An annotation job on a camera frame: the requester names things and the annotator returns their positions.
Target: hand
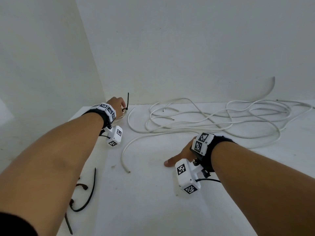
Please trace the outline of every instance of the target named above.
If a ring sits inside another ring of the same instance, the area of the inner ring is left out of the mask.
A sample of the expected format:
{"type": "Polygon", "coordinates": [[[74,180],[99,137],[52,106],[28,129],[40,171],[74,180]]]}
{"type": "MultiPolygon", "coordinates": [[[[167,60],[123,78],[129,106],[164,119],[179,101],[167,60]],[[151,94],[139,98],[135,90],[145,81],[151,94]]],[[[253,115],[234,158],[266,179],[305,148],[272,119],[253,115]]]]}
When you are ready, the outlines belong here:
{"type": "Polygon", "coordinates": [[[121,106],[123,106],[123,108],[126,107],[126,103],[123,100],[123,98],[112,97],[110,100],[107,101],[107,103],[110,104],[115,109],[117,119],[123,115],[121,106]]]}
{"type": "Polygon", "coordinates": [[[190,151],[190,148],[192,146],[192,142],[196,137],[194,137],[188,144],[183,148],[181,153],[178,155],[168,159],[167,161],[164,162],[164,166],[166,167],[173,167],[175,166],[175,163],[178,162],[181,159],[188,159],[190,162],[192,162],[194,159],[196,159],[196,156],[190,151]]]}

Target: left arm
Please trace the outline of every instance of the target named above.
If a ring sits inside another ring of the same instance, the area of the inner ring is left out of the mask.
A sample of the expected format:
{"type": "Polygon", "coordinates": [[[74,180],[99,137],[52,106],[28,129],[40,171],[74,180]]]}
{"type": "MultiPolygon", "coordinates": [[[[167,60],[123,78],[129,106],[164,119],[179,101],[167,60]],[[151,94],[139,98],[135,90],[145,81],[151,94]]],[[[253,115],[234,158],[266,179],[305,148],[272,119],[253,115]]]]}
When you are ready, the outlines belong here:
{"type": "MultiPolygon", "coordinates": [[[[122,98],[108,101],[122,116],[122,98]]],[[[56,235],[103,119],[87,113],[49,131],[0,174],[0,211],[28,221],[38,235],[56,235]]]]}

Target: forearm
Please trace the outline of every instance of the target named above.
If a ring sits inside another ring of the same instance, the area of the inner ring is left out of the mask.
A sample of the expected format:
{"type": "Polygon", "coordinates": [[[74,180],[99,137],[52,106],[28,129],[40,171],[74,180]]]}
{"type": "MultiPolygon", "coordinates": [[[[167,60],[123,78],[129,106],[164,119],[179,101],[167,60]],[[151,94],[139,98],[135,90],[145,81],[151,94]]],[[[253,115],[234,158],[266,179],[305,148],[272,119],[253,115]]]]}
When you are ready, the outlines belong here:
{"type": "Polygon", "coordinates": [[[0,211],[26,219],[39,235],[55,235],[102,126],[98,114],[85,114],[24,150],[0,175],[0,211]]]}
{"type": "Polygon", "coordinates": [[[315,235],[315,179],[230,142],[212,166],[259,236],[315,235]]]}

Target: black wrist strap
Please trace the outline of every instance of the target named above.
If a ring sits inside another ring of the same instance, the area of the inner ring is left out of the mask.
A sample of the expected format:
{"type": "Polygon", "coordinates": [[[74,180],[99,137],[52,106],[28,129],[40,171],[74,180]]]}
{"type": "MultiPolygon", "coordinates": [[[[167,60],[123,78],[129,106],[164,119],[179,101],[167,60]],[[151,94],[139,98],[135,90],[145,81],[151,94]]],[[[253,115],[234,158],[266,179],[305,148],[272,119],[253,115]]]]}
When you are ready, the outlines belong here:
{"type": "Polygon", "coordinates": [[[90,109],[89,111],[85,112],[84,114],[87,114],[87,113],[97,113],[98,115],[100,115],[104,121],[104,125],[103,125],[103,128],[104,129],[105,127],[111,125],[112,123],[109,122],[109,118],[107,116],[106,113],[104,113],[103,111],[99,110],[99,109],[90,109]]]}
{"type": "Polygon", "coordinates": [[[212,163],[211,163],[211,154],[212,154],[212,151],[215,148],[215,146],[221,142],[234,143],[231,139],[226,138],[224,136],[214,136],[213,140],[211,141],[211,143],[207,147],[207,152],[206,152],[205,156],[202,156],[191,149],[191,151],[197,156],[197,159],[198,159],[197,162],[199,162],[200,165],[202,165],[202,167],[204,169],[206,169],[208,172],[215,172],[213,167],[212,167],[212,163]]]}

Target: gray wall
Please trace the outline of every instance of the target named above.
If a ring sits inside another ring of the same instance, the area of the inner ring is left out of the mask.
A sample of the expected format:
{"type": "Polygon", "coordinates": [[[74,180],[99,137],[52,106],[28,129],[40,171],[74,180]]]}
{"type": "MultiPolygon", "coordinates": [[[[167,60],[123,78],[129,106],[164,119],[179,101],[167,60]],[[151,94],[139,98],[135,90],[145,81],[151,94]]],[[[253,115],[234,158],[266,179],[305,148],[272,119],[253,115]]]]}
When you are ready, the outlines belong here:
{"type": "Polygon", "coordinates": [[[0,0],[0,99],[0,170],[105,100],[75,0],[0,0]]]}
{"type": "Polygon", "coordinates": [[[106,97],[315,99],[315,0],[76,0],[106,97]]]}

